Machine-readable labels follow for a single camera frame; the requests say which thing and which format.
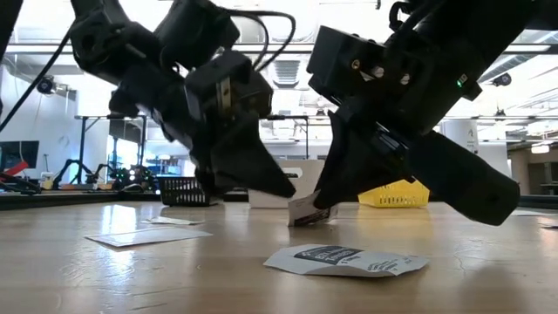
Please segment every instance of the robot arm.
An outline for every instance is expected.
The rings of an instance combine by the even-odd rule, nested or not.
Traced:
[[[0,22],[10,24],[21,0],[7,3]],[[239,36],[229,11],[208,0],[175,0],[151,32],[130,21],[117,0],[71,4],[75,59],[119,87],[111,110],[150,114],[169,140],[190,150],[210,192],[243,186],[293,195],[258,134],[272,89],[248,58],[229,49]],[[517,184],[432,129],[460,98],[479,95],[479,76],[524,29],[558,29],[557,1],[408,0],[394,8],[395,32],[385,44],[328,27],[318,34],[310,85],[339,108],[330,113],[334,140],[315,205],[420,180],[467,217],[501,224],[517,205]],[[404,23],[399,10],[410,14]],[[0,40],[13,23],[8,27]],[[225,52],[213,58],[219,47]],[[177,65],[190,73],[183,78]]]
[[[187,147],[211,194],[238,186],[294,194],[259,137],[273,90],[248,57],[231,50],[240,33],[228,10],[208,0],[175,0],[151,32],[130,21],[118,0],[71,4],[74,57],[86,72],[118,86],[111,111],[150,115],[168,140]],[[185,78],[179,65],[189,70]]]
[[[322,27],[310,86],[338,105],[334,140],[316,190],[327,208],[349,195],[419,180],[463,215],[499,225],[517,207],[516,182],[432,129],[530,27],[553,29],[532,0],[410,0],[394,4],[385,44]],[[397,21],[398,10],[409,13]]]

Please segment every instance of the wooden table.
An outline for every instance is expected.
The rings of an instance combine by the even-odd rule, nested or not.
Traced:
[[[280,209],[94,204],[0,212],[0,312],[27,313],[557,313],[558,231],[551,217],[499,228],[445,205],[343,206],[331,225],[286,227]],[[214,236],[115,251],[84,236],[205,219]],[[263,262],[305,243],[428,256],[400,277],[298,276]]]

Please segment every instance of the security camera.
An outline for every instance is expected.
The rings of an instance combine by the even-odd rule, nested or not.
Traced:
[[[54,77],[51,75],[45,75],[37,84],[37,91],[43,95],[52,95],[55,89],[56,84],[54,83]]]
[[[508,86],[512,84],[512,76],[509,75],[508,73],[504,73],[500,75],[498,78],[495,78],[492,81],[492,84],[494,86]]]

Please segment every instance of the black basket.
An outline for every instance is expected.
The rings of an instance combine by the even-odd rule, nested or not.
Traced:
[[[211,206],[211,197],[205,195],[194,177],[159,177],[160,199],[168,206]]]

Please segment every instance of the red object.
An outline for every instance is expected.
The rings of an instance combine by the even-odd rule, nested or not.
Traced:
[[[11,175],[14,176],[16,174],[19,174],[20,172],[24,171],[29,165],[27,164],[27,162],[22,161],[20,163],[18,163],[16,166],[4,171],[5,174],[7,175]]]

